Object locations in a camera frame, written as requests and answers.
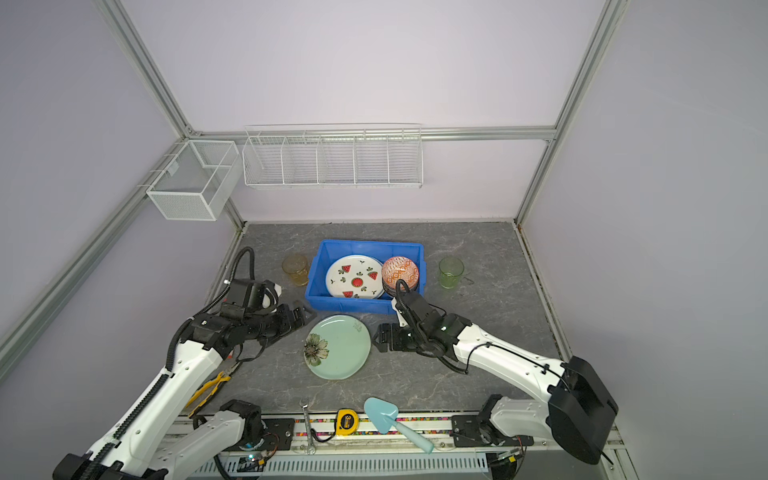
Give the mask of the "watermelon pattern plate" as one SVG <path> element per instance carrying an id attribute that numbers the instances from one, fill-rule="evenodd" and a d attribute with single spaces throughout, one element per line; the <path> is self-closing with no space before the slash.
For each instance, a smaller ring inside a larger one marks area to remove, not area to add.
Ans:
<path id="1" fill-rule="evenodd" d="M 384 294 L 383 265 L 373 257 L 347 255 L 336 260 L 326 273 L 326 288 L 332 297 L 378 299 Z"/>

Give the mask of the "green pineapple plate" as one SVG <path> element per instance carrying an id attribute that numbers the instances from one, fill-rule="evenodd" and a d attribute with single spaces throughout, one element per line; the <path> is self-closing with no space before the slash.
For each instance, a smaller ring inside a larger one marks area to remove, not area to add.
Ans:
<path id="1" fill-rule="evenodd" d="M 311 329 L 304 342 L 303 356 L 317 377 L 345 380 L 364 366 L 371 345 L 371 335 L 364 323 L 350 315 L 336 314 Z"/>

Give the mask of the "orange blue patterned bowl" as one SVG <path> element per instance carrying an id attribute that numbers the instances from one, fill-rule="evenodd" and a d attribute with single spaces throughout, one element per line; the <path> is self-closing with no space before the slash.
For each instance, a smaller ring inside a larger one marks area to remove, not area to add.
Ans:
<path id="1" fill-rule="evenodd" d="M 395 289 L 397 282 L 403 280 L 411 290 L 414 290 L 420 281 L 418 266 L 404 256 L 395 256 L 386 260 L 382 265 L 381 275 L 383 285 L 389 289 Z"/>

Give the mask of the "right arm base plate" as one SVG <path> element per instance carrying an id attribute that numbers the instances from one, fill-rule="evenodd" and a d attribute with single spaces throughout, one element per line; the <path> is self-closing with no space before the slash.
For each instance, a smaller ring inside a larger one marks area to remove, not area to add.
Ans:
<path id="1" fill-rule="evenodd" d="M 488 419 L 479 415 L 453 415 L 451 435 L 454 445 L 464 447 L 529 447 L 534 444 L 531 436 L 507 436 L 494 427 Z"/>

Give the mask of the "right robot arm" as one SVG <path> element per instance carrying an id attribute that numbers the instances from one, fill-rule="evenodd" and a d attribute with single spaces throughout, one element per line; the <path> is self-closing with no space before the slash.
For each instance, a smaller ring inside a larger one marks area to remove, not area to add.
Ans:
<path id="1" fill-rule="evenodd" d="M 472 367 L 486 371 L 526 393 L 546 411 L 521 410 L 491 398 L 481 422 L 494 434 L 554 440 L 572 457 L 596 465 L 619 407 L 592 365 L 573 356 L 546 358 L 509 344 L 478 324 L 453 313 L 441 313 L 417 291 L 399 280 L 392 299 L 398 316 L 392 336 L 404 339 L 404 352 L 439 361 L 467 375 Z"/>

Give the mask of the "red striped bowl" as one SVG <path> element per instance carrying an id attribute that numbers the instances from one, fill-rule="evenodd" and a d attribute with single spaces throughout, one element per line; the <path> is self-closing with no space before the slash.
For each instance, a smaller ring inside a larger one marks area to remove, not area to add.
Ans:
<path id="1" fill-rule="evenodd" d="M 395 294 L 396 294 L 395 288 L 389 286 L 386 282 L 383 283 L 383 290 L 390 297 L 392 297 L 392 298 L 395 297 Z"/>

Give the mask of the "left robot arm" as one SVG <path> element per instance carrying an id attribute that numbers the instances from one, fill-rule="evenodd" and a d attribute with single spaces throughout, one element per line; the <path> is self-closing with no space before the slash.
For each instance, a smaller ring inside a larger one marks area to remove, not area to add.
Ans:
<path id="1" fill-rule="evenodd" d="M 243 259 L 247 275 L 237 277 Z M 172 447 L 159 448 L 203 382 L 234 350 L 249 341 L 266 349 L 312 318 L 301 303 L 282 303 L 277 284 L 257 280 L 255 260 L 251 247 L 236 254 L 227 286 L 174 333 L 153 382 L 85 453 L 66 455 L 53 478 L 185 479 L 228 448 L 253 450 L 263 443 L 260 407 L 230 400 Z"/>

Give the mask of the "amber glass cup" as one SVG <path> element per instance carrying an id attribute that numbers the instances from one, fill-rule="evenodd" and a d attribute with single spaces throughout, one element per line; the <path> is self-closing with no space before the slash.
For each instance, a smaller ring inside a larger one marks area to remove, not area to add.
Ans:
<path id="1" fill-rule="evenodd" d="M 283 259 L 281 267 L 294 285 L 303 287 L 308 284 L 310 266 L 308 259 L 303 254 L 288 254 Z"/>

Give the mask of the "green glass cup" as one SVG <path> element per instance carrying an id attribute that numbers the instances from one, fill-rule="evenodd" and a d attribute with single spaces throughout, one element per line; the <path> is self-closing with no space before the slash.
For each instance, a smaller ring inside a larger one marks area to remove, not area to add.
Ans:
<path id="1" fill-rule="evenodd" d="M 439 284 L 446 290 L 455 289 L 465 272 L 463 261 L 455 256 L 447 256 L 440 260 L 438 264 Z"/>

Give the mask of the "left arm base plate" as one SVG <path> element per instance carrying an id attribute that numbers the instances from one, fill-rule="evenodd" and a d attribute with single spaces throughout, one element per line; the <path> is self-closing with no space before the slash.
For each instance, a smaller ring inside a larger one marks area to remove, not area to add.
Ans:
<path id="1" fill-rule="evenodd" d="M 294 438 L 295 420 L 293 418 L 266 418 L 262 420 L 261 439 L 246 442 L 238 446 L 245 452 L 288 451 Z"/>

